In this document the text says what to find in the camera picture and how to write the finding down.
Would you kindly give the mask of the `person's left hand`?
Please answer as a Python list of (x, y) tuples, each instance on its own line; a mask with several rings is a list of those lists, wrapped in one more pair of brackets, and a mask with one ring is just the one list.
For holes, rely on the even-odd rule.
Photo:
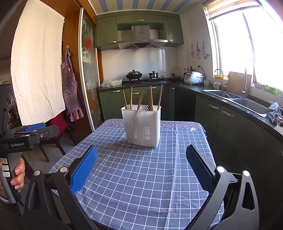
[[(15, 177), (11, 180), (11, 185), (14, 186), (16, 190), (20, 190), (24, 187), (24, 177), (25, 177), (25, 165), (23, 158), (20, 158), (19, 164), (14, 168)], [(1, 196), (8, 199), (8, 195), (5, 188), (1, 182)]]

